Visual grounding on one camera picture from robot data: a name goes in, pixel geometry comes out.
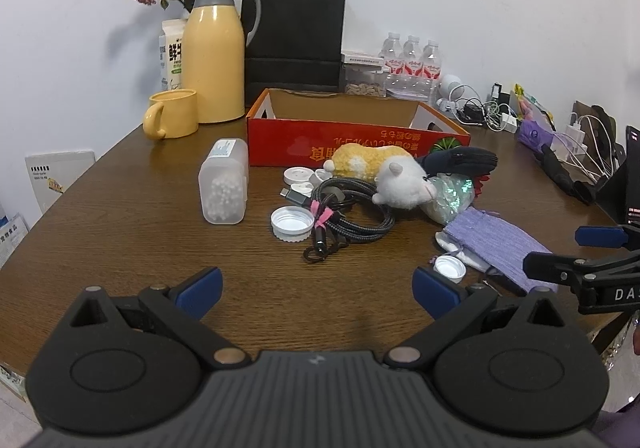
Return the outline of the purple fabric pouch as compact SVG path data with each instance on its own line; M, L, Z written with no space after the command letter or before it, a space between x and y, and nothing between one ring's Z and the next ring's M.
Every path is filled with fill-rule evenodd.
M529 253L549 253L549 250L512 223L470 206L448 223L444 234L465 252L484 260L520 290L529 292L536 286L545 286L558 292L556 284L530 280L525 275L524 258Z

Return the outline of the white yellow plush hamster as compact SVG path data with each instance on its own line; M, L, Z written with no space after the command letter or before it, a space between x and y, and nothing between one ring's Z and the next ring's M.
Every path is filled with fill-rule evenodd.
M372 202L378 206L413 209L437 197L435 183L423 167L397 145L375 148L346 143L324 161L323 168L333 177L373 183Z

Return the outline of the clear cotton swab container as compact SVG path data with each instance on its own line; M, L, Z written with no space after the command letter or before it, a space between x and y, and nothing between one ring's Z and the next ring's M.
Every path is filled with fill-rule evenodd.
M237 225L245 215L248 148L243 139L218 139L198 172L203 217L212 225Z

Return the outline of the dark blue zip pouch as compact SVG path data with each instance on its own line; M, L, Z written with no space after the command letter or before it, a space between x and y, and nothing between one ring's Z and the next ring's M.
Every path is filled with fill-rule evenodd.
M462 175L470 178L488 176L498 165L494 152L475 147L438 150L416 159L429 176Z

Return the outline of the large white bottle cap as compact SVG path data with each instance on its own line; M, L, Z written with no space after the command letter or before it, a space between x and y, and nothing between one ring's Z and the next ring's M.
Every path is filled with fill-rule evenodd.
M283 206L272 212L270 223L273 235L290 243L307 240L314 229L314 215L299 206Z

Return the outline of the white cloth bag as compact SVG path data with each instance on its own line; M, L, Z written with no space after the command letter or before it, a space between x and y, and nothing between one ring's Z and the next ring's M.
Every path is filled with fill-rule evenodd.
M481 259L470 249L455 242L444 231L435 233L435 242L446 254L456 257L466 267L471 267L481 273L488 273L491 269L487 261Z

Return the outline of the red artificial rose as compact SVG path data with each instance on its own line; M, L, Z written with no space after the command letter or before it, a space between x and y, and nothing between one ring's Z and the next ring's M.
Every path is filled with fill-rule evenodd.
M476 176L472 178L474 193L476 197L482 194L484 184L490 179L490 174Z

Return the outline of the small white round cap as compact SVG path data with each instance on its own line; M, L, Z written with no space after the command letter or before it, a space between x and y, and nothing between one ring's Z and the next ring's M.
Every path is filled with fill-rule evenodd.
M311 182L296 182L292 183L291 189L299 194L305 195L305 197L311 197L312 191L314 191L314 185Z

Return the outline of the white booklet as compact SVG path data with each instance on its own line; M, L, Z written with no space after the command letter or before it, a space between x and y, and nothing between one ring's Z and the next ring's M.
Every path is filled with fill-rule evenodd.
M95 161L91 150L27 155L25 164L40 211L47 212Z

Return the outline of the yellow ceramic mug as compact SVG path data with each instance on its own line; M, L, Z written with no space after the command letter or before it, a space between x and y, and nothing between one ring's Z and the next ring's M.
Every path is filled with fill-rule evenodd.
M151 140L178 139L198 131L198 97L192 89L158 92L150 96L142 129Z

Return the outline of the red cardboard box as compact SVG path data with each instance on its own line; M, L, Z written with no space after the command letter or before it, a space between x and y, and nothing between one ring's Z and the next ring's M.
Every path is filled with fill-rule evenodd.
M469 133L418 101L266 89L246 114L253 166L319 167L347 143L414 156L468 145Z

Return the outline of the water bottle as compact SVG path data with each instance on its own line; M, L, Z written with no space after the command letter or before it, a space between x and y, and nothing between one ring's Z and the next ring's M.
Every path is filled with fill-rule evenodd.
M421 62L421 92L427 96L428 102L434 103L438 96L440 78L442 78L442 56L436 41L430 40L424 47Z
M401 55L400 35L389 32L382 44L381 51L378 52L378 56L384 61L385 86L387 89L396 88L401 80L402 68L404 67L404 60Z
M409 35L401 52L401 86L408 93L414 93L420 86L421 56L420 38Z

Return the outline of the clear snack container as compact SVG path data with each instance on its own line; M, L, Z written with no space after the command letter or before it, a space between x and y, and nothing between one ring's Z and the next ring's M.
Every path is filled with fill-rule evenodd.
M345 64L342 70L343 90L352 96L386 96L387 74L382 67Z

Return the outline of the white flat box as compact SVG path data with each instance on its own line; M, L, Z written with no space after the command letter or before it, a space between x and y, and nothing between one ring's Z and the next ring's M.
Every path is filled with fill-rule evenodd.
M380 56L370 56L367 53L344 50L342 52L342 63L345 65L382 67L385 61Z

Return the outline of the black paper shopping bag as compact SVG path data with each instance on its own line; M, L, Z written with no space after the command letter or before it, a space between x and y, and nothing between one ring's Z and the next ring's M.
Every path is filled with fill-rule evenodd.
M243 30L258 26L245 51L244 102L268 88L337 92L346 0L242 2Z

